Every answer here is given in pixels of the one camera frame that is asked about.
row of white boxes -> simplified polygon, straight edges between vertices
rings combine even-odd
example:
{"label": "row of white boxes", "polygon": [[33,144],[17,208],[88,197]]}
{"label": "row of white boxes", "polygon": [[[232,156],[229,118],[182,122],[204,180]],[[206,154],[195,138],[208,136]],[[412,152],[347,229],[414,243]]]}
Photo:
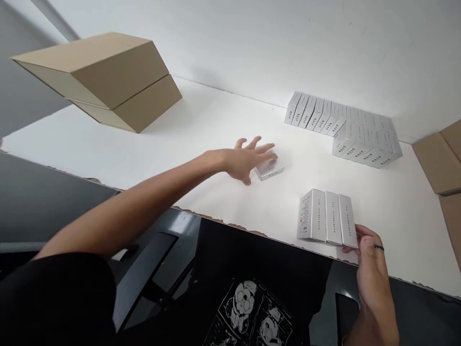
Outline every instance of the row of white boxes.
{"label": "row of white boxes", "polygon": [[383,168],[402,157],[392,120],[295,91],[285,123],[334,137],[332,154]]}
{"label": "row of white boxes", "polygon": [[297,238],[357,248],[351,198],[309,191],[299,202]]}

hand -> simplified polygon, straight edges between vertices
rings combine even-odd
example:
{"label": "hand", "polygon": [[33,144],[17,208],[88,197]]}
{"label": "hand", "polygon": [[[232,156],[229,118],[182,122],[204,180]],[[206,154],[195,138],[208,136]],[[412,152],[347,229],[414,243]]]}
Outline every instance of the hand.
{"label": "hand", "polygon": [[240,138],[234,149],[213,150],[209,153],[219,157],[223,171],[227,172],[232,178],[241,180],[245,185],[250,185],[250,171],[256,165],[263,161],[278,159],[274,152],[267,152],[275,144],[265,144],[256,148],[259,140],[261,140],[261,136],[253,138],[250,144],[242,148],[246,138]]}
{"label": "hand", "polygon": [[384,251],[376,249],[375,245],[383,246],[381,238],[372,230],[362,225],[355,225],[359,237],[359,248],[343,247],[348,253],[355,250],[359,260],[357,283],[360,300],[365,318],[369,320],[371,328],[381,336],[386,345],[395,344],[399,338],[395,307],[389,285],[388,269]]}

graphic print on shirt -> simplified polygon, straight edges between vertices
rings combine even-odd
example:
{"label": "graphic print on shirt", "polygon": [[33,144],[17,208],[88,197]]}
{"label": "graphic print on shirt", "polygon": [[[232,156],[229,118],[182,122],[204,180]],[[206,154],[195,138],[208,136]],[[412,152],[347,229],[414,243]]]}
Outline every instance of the graphic print on shirt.
{"label": "graphic print on shirt", "polygon": [[254,281],[234,281],[203,343],[285,345],[292,332],[290,316]]}

forearm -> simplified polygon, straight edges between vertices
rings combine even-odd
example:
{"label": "forearm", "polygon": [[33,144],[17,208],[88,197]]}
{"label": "forearm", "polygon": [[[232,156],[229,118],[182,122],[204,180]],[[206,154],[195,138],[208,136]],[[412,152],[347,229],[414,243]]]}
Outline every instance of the forearm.
{"label": "forearm", "polygon": [[222,170],[213,152],[149,178],[61,229],[36,258],[90,252],[111,257],[137,239],[173,203]]}
{"label": "forearm", "polygon": [[399,331],[393,307],[389,307],[388,311],[377,318],[363,307],[344,342],[344,346],[397,346],[398,344]]}

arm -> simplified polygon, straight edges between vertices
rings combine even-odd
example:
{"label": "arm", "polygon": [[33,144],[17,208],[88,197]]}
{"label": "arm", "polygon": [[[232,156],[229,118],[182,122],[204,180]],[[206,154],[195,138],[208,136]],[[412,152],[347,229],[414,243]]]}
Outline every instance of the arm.
{"label": "arm", "polygon": [[207,151],[179,167],[147,179],[93,208],[61,229],[36,259],[68,252],[89,252],[111,257],[137,239],[170,206],[204,180],[219,172],[251,184],[250,171],[259,163],[276,159],[267,151],[274,144],[255,149],[261,137],[245,148],[246,139],[234,149]]}
{"label": "arm", "polygon": [[[356,225],[355,229],[360,237],[356,252],[359,259],[357,283],[362,309],[344,345],[398,345],[399,330],[386,259],[384,251],[375,248],[375,245],[382,246],[381,238],[362,225]],[[346,253],[351,250],[343,248]]]}

